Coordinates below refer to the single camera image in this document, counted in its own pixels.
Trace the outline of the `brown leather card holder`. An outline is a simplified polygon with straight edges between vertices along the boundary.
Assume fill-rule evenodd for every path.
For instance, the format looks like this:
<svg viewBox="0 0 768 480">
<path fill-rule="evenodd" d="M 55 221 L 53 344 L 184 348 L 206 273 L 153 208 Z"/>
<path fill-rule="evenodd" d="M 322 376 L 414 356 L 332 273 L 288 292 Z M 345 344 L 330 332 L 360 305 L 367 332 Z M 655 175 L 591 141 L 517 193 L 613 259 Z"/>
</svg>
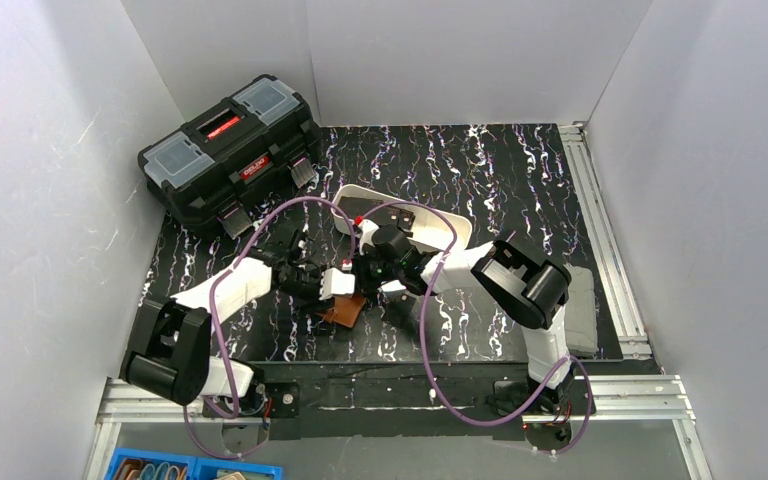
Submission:
<svg viewBox="0 0 768 480">
<path fill-rule="evenodd" d="M 321 314 L 322 319 L 330 324 L 335 324 L 347 329 L 352 329 L 357 323 L 366 304 L 366 298 L 355 294 L 349 296 L 337 296 L 333 298 L 333 304 Z"/>
</svg>

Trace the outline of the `white oblong tray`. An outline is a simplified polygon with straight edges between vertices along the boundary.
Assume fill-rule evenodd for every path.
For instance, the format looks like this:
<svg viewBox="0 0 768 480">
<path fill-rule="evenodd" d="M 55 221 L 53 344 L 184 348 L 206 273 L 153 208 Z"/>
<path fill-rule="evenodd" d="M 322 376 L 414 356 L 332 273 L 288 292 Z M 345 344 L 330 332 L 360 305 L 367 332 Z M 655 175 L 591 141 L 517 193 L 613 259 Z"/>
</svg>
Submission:
<svg viewBox="0 0 768 480">
<path fill-rule="evenodd" d="M 332 202 L 342 209 L 347 216 L 355 220 L 357 216 L 365 215 L 370 209 L 383 203 L 396 201 L 397 197 L 379 193 L 369 188 L 355 184 L 342 186 L 337 190 Z M 412 205 L 398 205 L 400 208 L 415 213 L 416 220 L 413 226 L 410 242 L 420 251 L 443 250 L 453 239 L 453 234 L 446 223 L 437 215 L 426 209 Z M 379 226 L 388 225 L 384 218 L 385 209 L 376 211 L 371 220 Z M 465 250 L 472 237 L 473 224 L 466 217 L 440 210 L 440 214 L 446 218 L 455 228 L 457 241 L 454 250 Z"/>
</svg>

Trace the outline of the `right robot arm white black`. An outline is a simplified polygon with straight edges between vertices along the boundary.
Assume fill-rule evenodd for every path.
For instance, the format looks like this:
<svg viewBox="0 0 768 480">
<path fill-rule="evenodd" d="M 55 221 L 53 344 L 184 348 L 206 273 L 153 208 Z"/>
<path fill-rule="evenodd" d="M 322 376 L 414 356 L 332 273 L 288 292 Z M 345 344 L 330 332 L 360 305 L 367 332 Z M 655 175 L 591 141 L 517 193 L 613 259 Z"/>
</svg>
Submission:
<svg viewBox="0 0 768 480">
<path fill-rule="evenodd" d="M 361 292 L 373 294 L 392 283 L 414 296 L 481 287 L 523 328 L 530 385 L 545 382 L 543 394 L 552 401 L 566 394 L 570 364 L 550 372 L 569 355 L 565 307 L 572 276 L 566 267 L 514 231 L 445 255 L 420 251 L 394 225 L 363 220 L 359 228 L 360 248 L 352 274 Z"/>
</svg>

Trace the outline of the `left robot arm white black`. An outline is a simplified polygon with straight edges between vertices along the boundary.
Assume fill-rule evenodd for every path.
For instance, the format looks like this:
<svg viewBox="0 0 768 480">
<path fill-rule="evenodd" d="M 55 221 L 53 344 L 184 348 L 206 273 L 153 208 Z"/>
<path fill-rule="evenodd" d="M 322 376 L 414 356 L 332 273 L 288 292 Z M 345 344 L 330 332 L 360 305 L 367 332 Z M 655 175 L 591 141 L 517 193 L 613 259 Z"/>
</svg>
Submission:
<svg viewBox="0 0 768 480">
<path fill-rule="evenodd" d="M 211 353 L 216 330 L 244 306 L 273 291 L 319 299 L 321 268 L 304 255 L 306 233 L 253 247 L 208 280 L 139 307 L 120 366 L 120 380 L 178 405 L 199 397 L 241 401 L 257 374 Z"/>
</svg>

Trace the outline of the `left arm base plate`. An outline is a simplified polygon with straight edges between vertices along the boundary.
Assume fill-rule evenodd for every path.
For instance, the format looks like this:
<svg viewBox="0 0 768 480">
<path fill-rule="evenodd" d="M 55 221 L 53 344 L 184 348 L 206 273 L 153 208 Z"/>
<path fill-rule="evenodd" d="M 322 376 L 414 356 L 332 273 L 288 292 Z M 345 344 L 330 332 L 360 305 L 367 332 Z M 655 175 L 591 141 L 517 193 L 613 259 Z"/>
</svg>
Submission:
<svg viewBox="0 0 768 480">
<path fill-rule="evenodd" d="M 238 418 L 290 419 L 300 412 L 298 382 L 256 383 L 239 399 Z"/>
</svg>

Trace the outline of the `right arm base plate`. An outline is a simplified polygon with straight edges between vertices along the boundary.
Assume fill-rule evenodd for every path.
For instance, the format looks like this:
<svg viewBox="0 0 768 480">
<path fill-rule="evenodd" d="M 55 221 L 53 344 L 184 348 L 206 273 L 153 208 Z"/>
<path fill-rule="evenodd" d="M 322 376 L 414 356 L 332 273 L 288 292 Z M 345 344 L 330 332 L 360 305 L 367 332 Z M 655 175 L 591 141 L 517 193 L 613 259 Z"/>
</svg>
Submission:
<svg viewBox="0 0 768 480">
<path fill-rule="evenodd" d="M 538 383 L 527 381 L 496 381 L 491 393 L 485 397 L 486 404 L 498 416 L 512 413 L 519 408 L 537 388 Z M 547 415 L 550 420 L 595 414 L 595 401 L 587 391 L 582 377 L 568 377 L 556 389 L 546 387 L 530 404 L 525 415 Z"/>
</svg>

